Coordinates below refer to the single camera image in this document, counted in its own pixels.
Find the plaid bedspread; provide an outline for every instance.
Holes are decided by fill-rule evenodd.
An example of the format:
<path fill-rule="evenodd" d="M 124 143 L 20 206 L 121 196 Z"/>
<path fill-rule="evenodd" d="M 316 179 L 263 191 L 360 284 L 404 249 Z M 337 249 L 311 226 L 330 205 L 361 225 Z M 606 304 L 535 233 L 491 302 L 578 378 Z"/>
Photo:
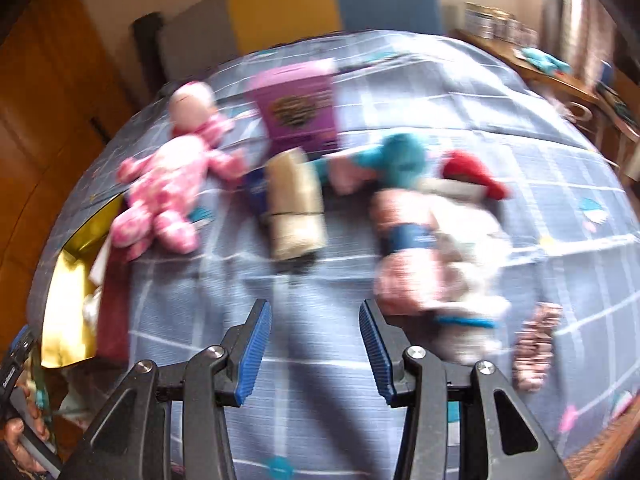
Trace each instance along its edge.
<path fill-rule="evenodd" d="M 397 59 L 376 64 L 388 54 Z M 230 116 L 252 108 L 248 79 L 267 68 L 333 57 L 343 147 L 377 142 L 392 128 L 414 131 L 430 149 L 478 155 L 508 184 L 503 227 L 513 253 L 497 292 L 512 305 L 499 330 L 504 349 L 489 356 L 507 376 L 514 333 L 538 301 L 562 304 L 555 358 L 542 391 L 526 396 L 558 451 L 587 444 L 607 423 L 619 394 L 640 380 L 638 221 L 606 161 L 515 72 L 468 44 L 436 36 L 372 31 L 302 41 L 245 56 L 208 77 Z M 40 329 L 55 254 L 105 200 L 123 191 L 114 172 L 168 140 L 166 100 L 132 118 L 78 182 L 34 277 L 28 313 Z M 267 148 L 260 119 L 245 117 L 225 139 L 252 165 Z M 227 423 L 240 480 L 269 478 L 274 457 L 300 477 L 390 478 L 403 410 L 376 391 L 358 330 L 358 307 L 372 296 L 379 254 L 368 219 L 370 194 L 325 192 L 329 245 L 305 267 L 276 264 L 241 192 L 209 178 L 199 205 L 212 212 L 201 248 L 178 256 L 157 244 L 131 266 L 131 362 L 187 360 L 243 322 L 255 298 L 274 308 L 270 344 L 254 394 Z M 590 219 L 604 218 L 602 224 Z M 416 322 L 409 336 L 428 346 Z M 180 462 L 180 405 L 172 457 Z M 564 424 L 563 420 L 573 424 Z M 448 476 L 457 474 L 458 449 Z"/>

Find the teal toy on desk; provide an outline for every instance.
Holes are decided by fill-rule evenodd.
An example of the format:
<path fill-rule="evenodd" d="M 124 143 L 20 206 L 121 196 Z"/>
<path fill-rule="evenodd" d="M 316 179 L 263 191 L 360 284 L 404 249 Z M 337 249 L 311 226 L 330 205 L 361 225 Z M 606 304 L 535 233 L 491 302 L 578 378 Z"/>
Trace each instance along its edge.
<path fill-rule="evenodd" d="M 408 132 L 386 136 L 382 144 L 331 153 L 310 162 L 322 184 L 348 195 L 366 182 L 379 181 L 383 187 L 415 189 L 427 165 L 426 149 L 420 139 Z"/>
<path fill-rule="evenodd" d="M 536 67 L 540 72 L 547 75 L 553 75 L 554 72 L 571 73 L 571 66 L 556 59 L 551 54 L 542 52 L 542 50 L 533 47 L 521 49 L 522 57 Z"/>

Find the headboard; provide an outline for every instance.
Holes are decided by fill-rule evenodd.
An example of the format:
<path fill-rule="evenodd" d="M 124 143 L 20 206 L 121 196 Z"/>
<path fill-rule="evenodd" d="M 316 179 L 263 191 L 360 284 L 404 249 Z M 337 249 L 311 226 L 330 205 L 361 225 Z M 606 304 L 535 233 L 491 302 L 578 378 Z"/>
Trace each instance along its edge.
<path fill-rule="evenodd" d="M 441 34 L 439 0 L 202 0 L 149 33 L 157 40 L 156 70 L 180 80 L 277 44 L 371 29 Z M 141 55 L 143 64 L 148 58 Z"/>

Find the pink box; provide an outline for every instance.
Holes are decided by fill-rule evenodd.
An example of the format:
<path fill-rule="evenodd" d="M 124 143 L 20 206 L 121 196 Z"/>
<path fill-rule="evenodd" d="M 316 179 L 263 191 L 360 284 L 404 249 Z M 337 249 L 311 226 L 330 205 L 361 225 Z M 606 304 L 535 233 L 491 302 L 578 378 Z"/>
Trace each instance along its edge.
<path fill-rule="evenodd" d="M 338 149 L 334 119 L 333 59 L 321 59 L 260 72 L 249 95 L 262 115 L 271 155 L 297 146 L 310 158 Z"/>

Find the pink plush toy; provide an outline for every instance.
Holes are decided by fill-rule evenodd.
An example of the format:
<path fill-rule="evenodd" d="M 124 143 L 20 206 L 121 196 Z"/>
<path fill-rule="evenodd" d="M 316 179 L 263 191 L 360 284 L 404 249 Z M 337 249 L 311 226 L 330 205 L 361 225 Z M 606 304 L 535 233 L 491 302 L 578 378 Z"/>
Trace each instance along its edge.
<path fill-rule="evenodd" d="M 240 150 L 230 155 L 215 150 L 233 123 L 220 114 L 213 91 L 200 82 L 179 88 L 169 101 L 174 138 L 141 160 L 126 158 L 117 180 L 131 184 L 129 209 L 111 224 L 114 247 L 128 247 L 133 260 L 144 253 L 154 237 L 167 249 L 187 254 L 198 247 L 196 229 L 187 215 L 207 168 L 235 187 L 245 173 Z"/>

